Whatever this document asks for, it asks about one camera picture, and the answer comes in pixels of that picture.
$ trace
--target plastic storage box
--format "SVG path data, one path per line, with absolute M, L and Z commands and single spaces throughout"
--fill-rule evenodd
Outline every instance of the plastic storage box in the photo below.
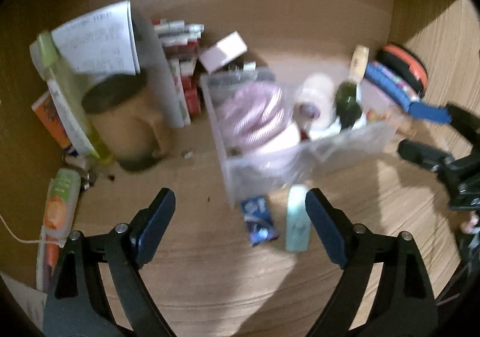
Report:
M 334 75 L 332 72 L 327 74 L 336 84 L 340 84 L 348 77 L 349 68 L 347 66 L 337 68 Z M 380 153 L 395 134 L 396 128 L 392 124 L 380 121 L 367 124 L 362 129 L 346 130 L 328 138 L 302 141 L 294 147 L 274 153 L 227 156 L 215 108 L 246 83 L 274 79 L 275 76 L 268 68 L 204 74 L 200 79 L 225 188 L 232 205 L 305 181 L 314 174 L 324 175 L 355 165 L 369 156 Z M 291 92 L 292 96 L 298 88 L 284 83 L 279 85 L 288 93 Z M 390 105 L 384 94 L 366 80 L 362 81 L 361 93 L 364 111 L 374 109 L 382 113 Z

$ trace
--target yellow bottle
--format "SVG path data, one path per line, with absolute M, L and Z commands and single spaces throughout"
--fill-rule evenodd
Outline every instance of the yellow bottle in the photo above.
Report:
M 50 32 L 41 33 L 37 43 L 44 67 L 42 77 L 73 146 L 79 154 L 93 156 L 103 164 L 111 163 L 113 155 L 83 110 L 81 92 L 75 82 L 82 76 L 74 74 L 59 55 Z

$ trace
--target green bottle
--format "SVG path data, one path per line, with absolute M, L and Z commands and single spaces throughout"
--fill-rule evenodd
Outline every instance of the green bottle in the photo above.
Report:
M 353 127 L 362 116 L 362 107 L 357 103 L 357 84 L 349 80 L 342 82 L 335 93 L 335 104 L 342 130 Z
M 74 74 L 68 62 L 59 55 L 50 32 L 41 33 L 37 43 L 44 67 L 42 78 L 49 86 L 73 146 L 79 154 L 92 156 L 100 163 L 111 163 L 113 155 L 83 110 L 81 92 L 75 82 L 75 78 L 82 76 Z
M 357 46 L 350 64 L 349 78 L 342 82 L 335 93 L 337 116 L 340 118 L 342 130 L 351 128 L 362 116 L 362 107 L 358 103 L 357 89 L 363 79 L 368 62 L 369 49 Z

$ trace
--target orange paper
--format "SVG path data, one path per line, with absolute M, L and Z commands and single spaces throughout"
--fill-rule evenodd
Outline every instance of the orange paper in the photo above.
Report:
M 70 153 L 73 147 L 65 132 L 65 128 L 63 128 L 50 93 L 46 91 L 42 97 L 32 105 L 32 109 L 60 147 L 63 148 L 65 152 Z

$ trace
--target blue snack bag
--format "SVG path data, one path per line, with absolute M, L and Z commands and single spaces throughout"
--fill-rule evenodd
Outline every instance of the blue snack bag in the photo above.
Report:
M 252 246 L 278 238 L 265 197 L 243 200 L 240 205 Z

